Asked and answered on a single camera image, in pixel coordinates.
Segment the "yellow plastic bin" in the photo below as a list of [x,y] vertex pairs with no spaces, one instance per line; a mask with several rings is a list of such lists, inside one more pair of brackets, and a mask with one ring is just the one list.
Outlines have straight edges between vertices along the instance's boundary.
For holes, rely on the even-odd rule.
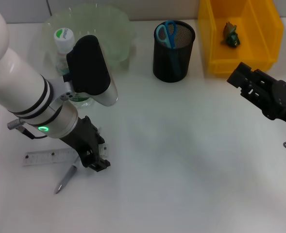
[[[211,73],[232,73],[240,62],[267,71],[278,59],[283,24],[272,0],[201,0],[198,21]],[[227,22],[237,25],[237,48],[221,43]]]

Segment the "black mesh pen holder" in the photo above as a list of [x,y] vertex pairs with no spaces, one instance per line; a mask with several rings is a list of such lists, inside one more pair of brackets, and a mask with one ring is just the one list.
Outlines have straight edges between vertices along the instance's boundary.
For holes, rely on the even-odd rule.
[[[177,33],[174,37],[175,48],[169,48],[165,43],[160,42],[155,29],[153,49],[153,73],[167,83],[174,83],[182,80],[188,71],[192,45],[195,41],[195,31],[188,24],[181,21],[174,21],[177,26]],[[173,34],[174,26],[168,26],[170,35]],[[159,38],[164,39],[164,30],[158,32]]]

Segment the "scissors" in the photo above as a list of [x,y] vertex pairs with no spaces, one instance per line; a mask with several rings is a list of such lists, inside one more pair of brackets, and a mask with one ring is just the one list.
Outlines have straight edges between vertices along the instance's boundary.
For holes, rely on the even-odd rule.
[[[170,34],[170,30],[168,28],[169,24],[172,24],[173,27],[174,27],[174,31],[172,34]],[[163,29],[164,31],[164,34],[165,34],[165,38],[164,39],[161,39],[159,37],[159,32],[160,30]],[[174,49],[176,48],[175,47],[175,42],[174,42],[174,38],[176,36],[176,33],[177,33],[177,26],[175,24],[174,21],[170,20],[170,21],[166,21],[165,24],[161,24],[157,30],[156,30],[156,36],[157,36],[157,40],[161,43],[164,43],[168,48],[170,49]]]

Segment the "pen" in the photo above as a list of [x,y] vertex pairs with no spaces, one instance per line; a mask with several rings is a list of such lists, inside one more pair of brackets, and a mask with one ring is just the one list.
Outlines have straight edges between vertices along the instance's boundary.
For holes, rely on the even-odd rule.
[[74,163],[70,166],[69,170],[65,174],[64,178],[59,182],[57,187],[55,188],[54,193],[58,194],[65,186],[67,185],[68,181],[74,176],[77,171],[77,167],[79,166],[79,156],[75,159]]

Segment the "clear ruler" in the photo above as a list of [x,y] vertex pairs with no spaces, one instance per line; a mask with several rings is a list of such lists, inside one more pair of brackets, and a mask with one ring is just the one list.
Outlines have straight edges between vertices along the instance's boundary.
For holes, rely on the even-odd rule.
[[[99,145],[99,152],[101,158],[108,157],[106,143]],[[78,153],[73,148],[27,152],[23,158],[23,166],[73,162],[77,156]]]

